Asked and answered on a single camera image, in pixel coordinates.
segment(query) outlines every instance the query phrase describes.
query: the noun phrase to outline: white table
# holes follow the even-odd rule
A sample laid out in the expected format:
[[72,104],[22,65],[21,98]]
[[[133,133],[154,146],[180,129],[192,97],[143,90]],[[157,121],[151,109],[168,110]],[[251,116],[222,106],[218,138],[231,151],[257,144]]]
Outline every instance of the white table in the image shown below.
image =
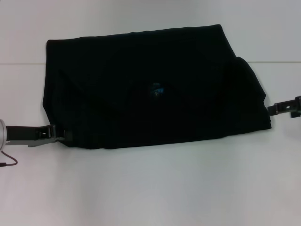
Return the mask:
[[[45,43],[222,24],[251,63],[266,104],[301,95],[301,3],[277,1],[2,0],[0,118],[47,125]],[[118,150],[6,146],[1,225],[283,226],[301,222],[301,119],[218,140]],[[0,155],[0,162],[9,161]]]

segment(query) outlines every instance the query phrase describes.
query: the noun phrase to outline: cable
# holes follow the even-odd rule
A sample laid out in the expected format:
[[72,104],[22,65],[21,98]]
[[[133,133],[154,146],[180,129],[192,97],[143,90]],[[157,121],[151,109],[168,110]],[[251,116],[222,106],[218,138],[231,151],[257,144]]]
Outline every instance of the cable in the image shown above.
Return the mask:
[[4,166],[15,166],[15,165],[18,164],[17,159],[15,159],[14,157],[11,157],[10,155],[6,154],[4,151],[1,151],[1,152],[2,152],[2,154],[4,154],[6,157],[8,157],[8,158],[14,160],[15,163],[7,164],[7,163],[5,163],[5,162],[0,162],[0,167],[4,167]]

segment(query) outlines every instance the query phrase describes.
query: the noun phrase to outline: folded black garment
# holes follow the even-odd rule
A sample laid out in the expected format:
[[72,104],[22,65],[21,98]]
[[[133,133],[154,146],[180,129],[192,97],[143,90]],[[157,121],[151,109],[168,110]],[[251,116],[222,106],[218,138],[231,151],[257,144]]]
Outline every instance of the folded black garment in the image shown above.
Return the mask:
[[220,25],[49,40],[43,106],[67,146],[122,148],[270,129]]

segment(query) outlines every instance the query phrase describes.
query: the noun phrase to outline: white surface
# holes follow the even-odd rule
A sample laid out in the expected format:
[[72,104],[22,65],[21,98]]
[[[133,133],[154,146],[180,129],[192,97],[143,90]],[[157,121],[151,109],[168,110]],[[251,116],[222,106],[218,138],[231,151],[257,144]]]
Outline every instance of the white surface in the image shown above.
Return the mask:
[[44,63],[49,39],[221,24],[246,61],[301,61],[297,0],[1,0],[0,62]]
[[[247,61],[300,61],[299,1],[1,0],[0,118],[48,124],[45,43],[221,23]],[[267,105],[301,95],[301,64],[251,64]],[[283,226],[301,222],[301,119],[273,129],[176,145],[83,150],[6,146],[6,226]],[[0,162],[10,162],[0,155]]]
[[[300,95],[301,64],[251,64],[270,100]],[[44,65],[0,65],[7,125],[48,123]],[[301,120],[218,140],[119,150],[6,146],[3,225],[283,226],[301,220]],[[9,161],[0,155],[0,162]]]

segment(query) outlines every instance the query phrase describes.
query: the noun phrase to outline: small logo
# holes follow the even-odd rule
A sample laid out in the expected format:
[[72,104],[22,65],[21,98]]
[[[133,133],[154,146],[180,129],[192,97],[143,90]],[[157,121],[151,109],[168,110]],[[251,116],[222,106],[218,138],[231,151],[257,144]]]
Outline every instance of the small logo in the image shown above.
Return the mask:
[[151,86],[150,86],[150,96],[153,97],[153,98],[159,98],[160,96],[163,95],[164,93],[164,88],[161,86],[160,83],[153,83]]

